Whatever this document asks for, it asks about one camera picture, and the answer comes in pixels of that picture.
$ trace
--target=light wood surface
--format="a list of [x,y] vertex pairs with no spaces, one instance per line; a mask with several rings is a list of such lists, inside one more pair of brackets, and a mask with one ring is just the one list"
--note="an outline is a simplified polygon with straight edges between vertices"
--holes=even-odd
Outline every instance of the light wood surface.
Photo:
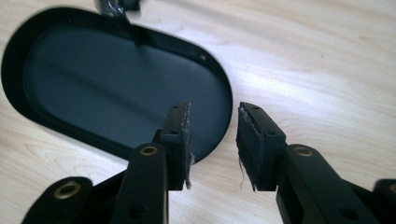
[[[91,0],[2,0],[1,54],[23,21],[55,6],[95,11]],[[170,193],[170,223],[282,222],[274,193],[242,183],[241,101],[261,106],[289,144],[316,148],[344,179],[371,189],[396,178],[396,1],[146,0],[129,19],[205,48],[233,88],[230,128],[191,167],[192,189]],[[20,223],[59,179],[97,184],[126,165],[26,119],[0,90],[0,223]]]

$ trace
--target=screw hole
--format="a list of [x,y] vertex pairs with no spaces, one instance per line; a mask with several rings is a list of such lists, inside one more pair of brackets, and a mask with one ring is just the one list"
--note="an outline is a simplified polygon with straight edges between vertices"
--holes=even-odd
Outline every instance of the screw hole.
[[146,206],[142,205],[142,206],[133,207],[129,211],[129,218],[140,219],[142,217],[145,217],[147,212],[148,212],[148,209],[146,208]]
[[352,209],[349,208],[340,208],[340,214],[343,217],[346,217],[347,219],[351,219],[351,220],[358,220],[359,219],[359,215],[353,211]]
[[151,156],[155,153],[157,153],[158,148],[156,147],[144,147],[140,149],[140,154],[145,155],[145,156]]
[[310,157],[313,155],[312,151],[305,147],[297,147],[294,151],[300,156]]
[[55,190],[53,196],[57,199],[67,199],[77,194],[81,185],[76,181],[69,181]]

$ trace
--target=wood grain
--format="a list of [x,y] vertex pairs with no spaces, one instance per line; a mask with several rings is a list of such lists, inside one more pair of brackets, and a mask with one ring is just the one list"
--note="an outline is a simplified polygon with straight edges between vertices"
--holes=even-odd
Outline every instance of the wood grain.
[[[65,5],[95,11],[88,0],[1,1],[1,54],[23,21]],[[170,223],[282,222],[274,193],[242,183],[234,142],[241,101],[260,105],[288,143],[316,148],[357,185],[396,178],[395,1],[146,0],[128,18],[207,49],[233,88],[230,128],[192,166],[192,189],[170,193]],[[96,184],[126,164],[24,118],[0,90],[0,223],[21,222],[63,177]]]

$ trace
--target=wooden floor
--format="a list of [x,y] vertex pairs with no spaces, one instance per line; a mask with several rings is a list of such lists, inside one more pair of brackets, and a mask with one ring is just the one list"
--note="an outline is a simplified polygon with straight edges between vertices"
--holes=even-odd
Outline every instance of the wooden floor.
[[[55,6],[95,11],[91,0],[2,0],[0,53],[23,21]],[[129,19],[211,52],[233,89],[229,130],[191,167],[192,189],[170,193],[170,223],[282,223],[275,194],[242,183],[241,101],[261,106],[289,144],[316,148],[352,183],[371,189],[396,178],[396,1],[146,0]],[[1,88],[0,223],[21,222],[61,178],[97,184],[126,165],[26,119]]]

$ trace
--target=black plastic part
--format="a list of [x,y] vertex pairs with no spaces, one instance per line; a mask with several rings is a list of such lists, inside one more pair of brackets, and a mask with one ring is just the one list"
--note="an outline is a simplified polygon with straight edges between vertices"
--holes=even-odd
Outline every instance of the black plastic part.
[[125,11],[140,10],[140,0],[119,0],[120,7]]
[[167,223],[166,152],[145,144],[132,153],[110,223]]
[[85,223],[109,223],[120,191],[125,171],[110,177],[92,188],[87,209],[84,211],[89,217]]
[[304,209],[291,185],[284,168],[278,165],[276,172],[277,192],[276,203],[284,224],[300,224],[303,222]]
[[126,160],[151,141],[169,105],[188,100],[191,153],[200,161],[224,136],[233,106],[230,83],[205,50],[66,7],[43,11],[17,30],[3,57],[2,83],[26,118]]
[[349,187],[370,209],[380,223],[393,224],[396,220],[396,179],[380,179],[375,183],[373,192],[347,182]]
[[239,106],[236,144],[253,190],[276,190],[276,159],[284,154],[286,135],[258,106]]
[[163,125],[160,143],[168,155],[169,190],[190,188],[190,102],[173,105]]
[[[294,191],[304,210],[299,217],[301,223],[378,223],[348,184],[312,147],[288,146],[282,166],[291,185],[289,189]],[[292,214],[295,201],[282,200],[282,194],[290,191],[281,187],[279,191],[277,199],[278,204],[282,204],[279,206],[279,210],[283,210],[281,214]]]
[[120,6],[119,0],[94,0],[94,3],[102,15],[115,18],[125,17],[125,11]]
[[86,213],[92,182],[85,177],[67,177],[51,186],[32,205],[23,224],[89,223]]

